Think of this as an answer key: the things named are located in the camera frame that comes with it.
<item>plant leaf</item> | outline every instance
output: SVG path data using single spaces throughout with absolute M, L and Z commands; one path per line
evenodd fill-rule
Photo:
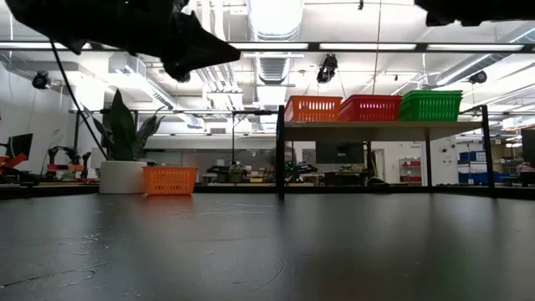
M 100 123 L 100 121 L 97 120 L 93 116 L 93 113 L 91 113 L 91 111 L 88 110 L 88 108 L 86 108 L 85 106 L 84 106 L 84 113 L 87 114 L 88 117 L 90 117 L 93 120 L 94 127 L 108 141 L 108 143 L 110 143 L 110 145 L 112 145 L 112 147 L 113 147 L 114 142 L 110 137 L 109 131 L 107 129 L 105 129 L 105 127 Z
M 130 110 L 123 103 L 123 98 L 117 90 L 111 105 L 111 130 L 114 137 L 114 160 L 133 161 L 132 143 L 135 141 L 134 119 Z
M 156 134 L 156 132 L 158 131 L 158 129 L 160 129 L 160 123 L 161 121 L 165 118 L 165 116 L 162 116 L 157 122 L 156 122 L 156 126 L 154 128 L 154 130 L 152 131 L 152 133 L 150 135 L 154 135 Z
M 152 135 L 152 131 L 156 126 L 156 116 L 151 116 L 140 127 L 137 134 L 135 135 L 135 141 L 132 143 L 132 152 L 135 156 L 138 156 L 145 147 L 147 139 Z

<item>air duct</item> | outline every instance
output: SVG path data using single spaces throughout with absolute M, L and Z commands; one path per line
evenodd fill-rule
M 303 0 L 247 0 L 251 40 L 295 41 L 303 21 Z M 257 74 L 265 84 L 281 84 L 290 72 L 291 59 L 256 59 Z
M 534 43 L 535 42 L 535 22 L 529 22 L 513 32 L 500 38 L 498 43 Z M 473 74 L 487 68 L 512 54 L 476 54 L 462 61 L 451 69 L 444 71 L 436 77 L 436 85 L 446 86 L 466 79 Z
M 130 80 L 135 81 L 137 87 L 170 110 L 187 110 L 187 108 L 178 105 L 158 84 L 147 78 L 146 66 L 140 59 L 126 54 L 115 53 L 110 57 L 109 69 L 110 73 L 123 74 Z M 186 114 L 179 114 L 178 116 L 190 128 L 204 129 L 205 127 L 204 120 L 201 118 Z

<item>black cable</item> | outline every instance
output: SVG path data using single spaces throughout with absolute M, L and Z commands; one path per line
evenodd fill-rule
M 61 75 L 64 77 L 65 85 L 67 86 L 67 89 L 69 90 L 70 97 L 74 102 L 74 105 L 76 105 L 76 109 L 78 110 L 78 113 L 82 115 L 82 119 L 84 120 L 85 126 L 87 126 L 87 129 L 89 130 L 89 133 L 91 133 L 91 136 L 93 137 L 94 143 L 99 147 L 100 152 L 102 153 L 102 156 L 106 160 L 108 160 L 108 155 L 106 155 L 106 152 L 102 148 L 102 145 L 100 145 L 99 140 L 97 139 L 97 136 L 94 135 L 93 129 L 91 129 L 91 126 L 89 125 L 89 122 L 87 121 L 87 118 L 83 114 L 83 111 L 80 109 L 80 105 L 78 105 L 78 101 L 74 97 L 73 89 L 71 88 L 69 84 L 69 80 L 67 79 L 67 74 L 65 73 L 64 66 L 61 64 L 61 60 L 59 59 L 58 50 L 56 49 L 56 45 L 54 44 L 54 41 L 50 39 L 50 44 L 52 45 L 52 51 L 53 56 L 56 58 L 56 62 L 58 63 L 59 71 L 61 71 Z

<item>ceiling light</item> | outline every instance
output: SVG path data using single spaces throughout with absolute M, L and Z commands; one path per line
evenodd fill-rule
M 240 50 L 251 50 L 251 49 L 284 49 L 284 50 L 300 50 L 307 49 L 307 43 L 269 43 L 269 42 L 258 42 L 258 43 L 230 43 L 230 45 L 236 49 Z
M 183 110 L 177 111 L 184 114 L 199 114 L 199 115 L 230 115 L 232 111 L 230 110 Z
M 415 43 L 321 43 L 322 50 L 414 50 Z
M 518 51 L 524 45 L 495 45 L 495 44 L 430 44 L 427 50 L 431 51 Z
M 55 43 L 57 50 L 66 50 L 67 48 L 60 43 Z M 32 49 L 32 50 L 49 50 L 52 45 L 49 42 L 0 42 L 0 48 L 8 49 Z M 91 45 L 85 44 L 82 49 L 91 49 Z
M 161 110 L 156 112 L 156 110 L 138 110 L 139 114 L 158 114 L 158 115 L 173 115 L 175 112 L 169 110 Z
M 304 54 L 260 54 L 248 53 L 243 54 L 245 59 L 304 59 Z

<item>black table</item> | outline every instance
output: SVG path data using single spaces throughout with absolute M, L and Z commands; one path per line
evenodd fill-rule
M 0 202 L 0 259 L 0 300 L 526 301 L 535 299 L 535 202 L 13 200 Z

